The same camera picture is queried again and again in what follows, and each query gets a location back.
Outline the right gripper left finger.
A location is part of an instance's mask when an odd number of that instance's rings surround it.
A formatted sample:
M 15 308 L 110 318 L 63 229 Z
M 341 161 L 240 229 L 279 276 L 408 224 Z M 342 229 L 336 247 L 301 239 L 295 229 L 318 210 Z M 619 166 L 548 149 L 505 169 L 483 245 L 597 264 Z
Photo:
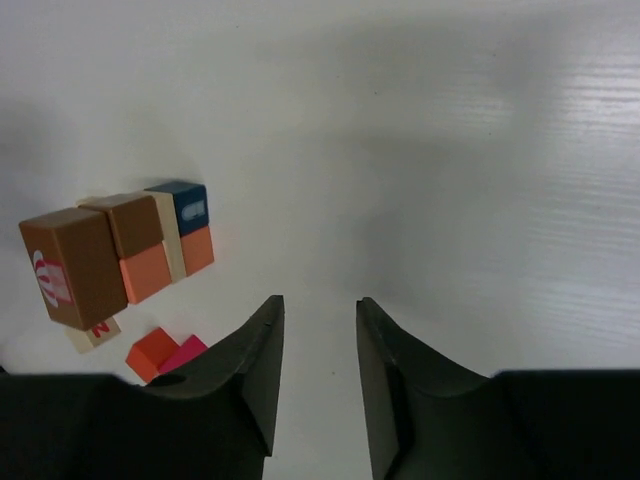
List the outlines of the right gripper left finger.
M 274 446 L 284 299 L 145 386 L 3 375 L 5 479 L 259 479 Z

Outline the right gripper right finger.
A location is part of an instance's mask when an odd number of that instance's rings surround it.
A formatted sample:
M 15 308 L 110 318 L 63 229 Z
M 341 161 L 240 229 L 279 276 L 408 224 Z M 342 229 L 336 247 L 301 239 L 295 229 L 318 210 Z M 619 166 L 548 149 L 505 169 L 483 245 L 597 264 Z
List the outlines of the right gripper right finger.
M 635 370 L 506 370 L 485 377 L 356 305 L 377 479 L 635 479 Z

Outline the magenta roof block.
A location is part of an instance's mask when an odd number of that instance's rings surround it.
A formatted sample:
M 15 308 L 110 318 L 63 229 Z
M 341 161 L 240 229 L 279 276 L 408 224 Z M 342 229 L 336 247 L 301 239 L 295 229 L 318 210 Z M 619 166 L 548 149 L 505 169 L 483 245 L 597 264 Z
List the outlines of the magenta roof block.
M 189 363 L 208 349 L 196 335 L 189 336 L 179 348 L 161 365 L 160 374 L 167 374 Z

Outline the red-orange cube block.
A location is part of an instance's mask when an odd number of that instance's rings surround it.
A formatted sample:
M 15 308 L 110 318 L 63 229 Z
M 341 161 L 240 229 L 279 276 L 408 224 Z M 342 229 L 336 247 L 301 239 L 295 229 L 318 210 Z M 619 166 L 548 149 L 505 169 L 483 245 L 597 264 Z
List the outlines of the red-orange cube block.
M 178 350 L 179 344 L 160 327 L 135 342 L 126 357 L 126 364 L 145 383 L 160 374 L 162 365 Z

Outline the natural wood cube block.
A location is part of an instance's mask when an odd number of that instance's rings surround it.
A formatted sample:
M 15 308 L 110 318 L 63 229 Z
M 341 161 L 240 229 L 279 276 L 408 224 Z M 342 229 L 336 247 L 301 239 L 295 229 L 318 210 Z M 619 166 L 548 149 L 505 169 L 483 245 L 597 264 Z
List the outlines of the natural wood cube block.
M 81 331 L 65 327 L 64 333 L 71 341 L 74 349 L 79 354 L 85 354 L 119 335 L 121 328 L 116 319 L 110 317 L 89 330 Z

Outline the salmon cube block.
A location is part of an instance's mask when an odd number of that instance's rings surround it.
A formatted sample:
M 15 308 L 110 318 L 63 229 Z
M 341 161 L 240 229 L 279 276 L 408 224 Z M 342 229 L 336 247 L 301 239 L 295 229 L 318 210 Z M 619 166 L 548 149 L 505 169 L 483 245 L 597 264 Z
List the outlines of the salmon cube block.
M 171 284 L 162 243 L 130 258 L 120 259 L 119 266 L 130 304 L 139 304 Z

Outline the orange cube block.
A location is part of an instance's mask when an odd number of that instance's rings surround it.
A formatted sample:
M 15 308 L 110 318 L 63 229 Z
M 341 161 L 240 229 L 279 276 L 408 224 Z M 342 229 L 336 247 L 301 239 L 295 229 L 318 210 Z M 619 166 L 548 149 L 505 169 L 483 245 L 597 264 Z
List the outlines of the orange cube block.
M 202 227 L 181 238 L 181 249 L 185 272 L 191 276 L 214 262 L 211 232 Z

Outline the dark blue cube block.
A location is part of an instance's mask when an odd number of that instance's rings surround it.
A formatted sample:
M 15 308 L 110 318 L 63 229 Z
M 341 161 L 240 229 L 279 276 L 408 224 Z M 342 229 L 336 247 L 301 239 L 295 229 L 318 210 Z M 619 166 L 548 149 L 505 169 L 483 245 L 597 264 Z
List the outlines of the dark blue cube block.
M 181 237 L 209 225 L 207 190 L 204 184 L 173 180 L 146 188 L 171 195 Z

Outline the brown cube block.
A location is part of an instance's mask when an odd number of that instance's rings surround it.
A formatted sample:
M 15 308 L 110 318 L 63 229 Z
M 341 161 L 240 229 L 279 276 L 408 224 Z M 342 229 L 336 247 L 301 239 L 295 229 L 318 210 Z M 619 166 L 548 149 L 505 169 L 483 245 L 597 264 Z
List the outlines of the brown cube block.
M 109 221 L 120 259 L 128 259 L 160 244 L 164 237 L 151 195 L 134 192 L 83 201 L 80 208 L 102 212 Z

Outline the brown printed rectangular block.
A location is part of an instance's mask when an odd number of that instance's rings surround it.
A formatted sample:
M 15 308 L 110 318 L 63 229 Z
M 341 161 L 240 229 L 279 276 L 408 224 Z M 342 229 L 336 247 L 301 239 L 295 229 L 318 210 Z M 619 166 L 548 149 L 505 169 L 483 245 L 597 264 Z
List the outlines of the brown printed rectangular block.
M 87 331 L 127 307 L 105 214 L 66 208 L 23 220 L 19 230 L 51 320 Z

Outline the natural wood hotel block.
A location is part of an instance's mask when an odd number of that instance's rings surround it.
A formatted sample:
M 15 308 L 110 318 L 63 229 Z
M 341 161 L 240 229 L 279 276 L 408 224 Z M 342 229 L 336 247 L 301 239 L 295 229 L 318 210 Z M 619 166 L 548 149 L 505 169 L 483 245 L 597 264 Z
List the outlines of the natural wood hotel block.
M 185 277 L 185 267 L 182 254 L 179 252 L 178 225 L 175 218 L 175 212 L 169 205 L 169 196 L 165 193 L 149 192 L 146 190 L 137 192 L 151 195 L 155 200 L 164 237 L 161 243 L 164 246 L 169 265 L 171 284 L 176 283 Z M 76 205 L 79 207 L 79 204 L 83 201 L 98 198 L 102 197 L 87 197 L 78 201 Z

